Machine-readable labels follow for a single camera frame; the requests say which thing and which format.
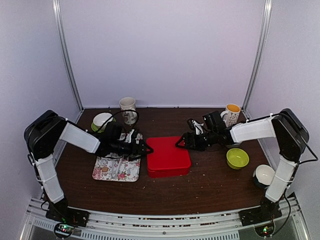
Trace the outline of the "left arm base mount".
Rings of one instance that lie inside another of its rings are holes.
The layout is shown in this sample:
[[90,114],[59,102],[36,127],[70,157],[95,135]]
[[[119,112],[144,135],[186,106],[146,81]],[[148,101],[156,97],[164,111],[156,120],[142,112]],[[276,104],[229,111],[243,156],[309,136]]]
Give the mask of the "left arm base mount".
[[48,209],[45,217],[57,223],[53,227],[53,233],[58,239],[69,238],[77,227],[86,227],[90,213],[86,210],[70,208],[66,197],[57,203],[53,203],[46,191],[43,191],[45,203],[48,202]]

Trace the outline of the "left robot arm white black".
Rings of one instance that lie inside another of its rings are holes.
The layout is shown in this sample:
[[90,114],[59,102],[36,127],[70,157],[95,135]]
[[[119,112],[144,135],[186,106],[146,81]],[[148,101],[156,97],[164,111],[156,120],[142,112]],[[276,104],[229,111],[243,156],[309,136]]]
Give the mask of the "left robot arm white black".
[[59,144],[73,145],[97,157],[116,154],[133,161],[153,153],[153,148],[138,139],[134,127],[124,133],[122,123],[111,115],[95,131],[88,131],[49,109],[34,120],[24,131],[28,160],[34,167],[36,179],[49,202],[49,209],[61,222],[72,218],[72,211],[56,172]]

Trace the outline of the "metal tongs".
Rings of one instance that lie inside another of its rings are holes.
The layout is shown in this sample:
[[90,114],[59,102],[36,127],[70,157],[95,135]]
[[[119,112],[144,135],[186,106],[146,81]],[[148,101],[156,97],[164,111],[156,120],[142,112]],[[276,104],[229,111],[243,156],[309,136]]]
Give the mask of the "metal tongs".
[[115,159],[113,161],[113,164],[112,164],[112,171],[111,171],[111,178],[114,180],[117,178],[118,176],[118,173],[120,171],[120,168],[121,168],[121,165],[122,165],[122,159],[119,158],[119,159]]

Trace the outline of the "red box base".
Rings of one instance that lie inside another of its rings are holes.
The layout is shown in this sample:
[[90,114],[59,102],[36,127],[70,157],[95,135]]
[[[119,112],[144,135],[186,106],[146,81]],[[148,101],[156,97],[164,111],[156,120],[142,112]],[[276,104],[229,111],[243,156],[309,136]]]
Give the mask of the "red box base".
[[148,176],[150,178],[167,178],[167,177],[177,177],[185,176],[189,173],[191,165],[184,167],[172,167],[172,168],[151,168],[147,167]]

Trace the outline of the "red box lid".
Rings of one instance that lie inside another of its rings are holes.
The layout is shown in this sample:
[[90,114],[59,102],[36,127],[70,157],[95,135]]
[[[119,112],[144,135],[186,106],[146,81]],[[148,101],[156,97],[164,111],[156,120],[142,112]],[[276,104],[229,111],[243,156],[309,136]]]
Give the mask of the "red box lid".
[[147,168],[151,171],[186,170],[191,167],[187,149],[176,147],[180,136],[150,137],[146,143],[153,149],[147,155]]

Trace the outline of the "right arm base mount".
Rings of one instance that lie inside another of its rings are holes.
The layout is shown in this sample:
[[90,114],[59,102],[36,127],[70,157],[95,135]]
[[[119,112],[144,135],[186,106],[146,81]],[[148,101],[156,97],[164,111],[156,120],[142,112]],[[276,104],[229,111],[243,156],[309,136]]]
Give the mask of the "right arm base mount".
[[243,227],[252,226],[255,233],[264,239],[276,233],[275,219],[282,216],[279,201],[273,202],[265,196],[260,206],[241,210],[238,214]]

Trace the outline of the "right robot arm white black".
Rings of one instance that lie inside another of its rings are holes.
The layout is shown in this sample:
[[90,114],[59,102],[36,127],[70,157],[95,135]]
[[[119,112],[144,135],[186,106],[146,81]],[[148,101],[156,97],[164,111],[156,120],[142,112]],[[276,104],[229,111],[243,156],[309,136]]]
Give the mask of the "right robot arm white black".
[[286,189],[295,179],[301,156],[309,148],[310,134],[290,108],[278,113],[246,119],[226,125],[223,113],[213,111],[203,115],[201,124],[190,118],[190,132],[184,133],[175,143],[177,148],[203,152],[215,144],[234,146],[246,141],[259,141],[275,175],[256,210],[259,220],[268,220],[278,207]]

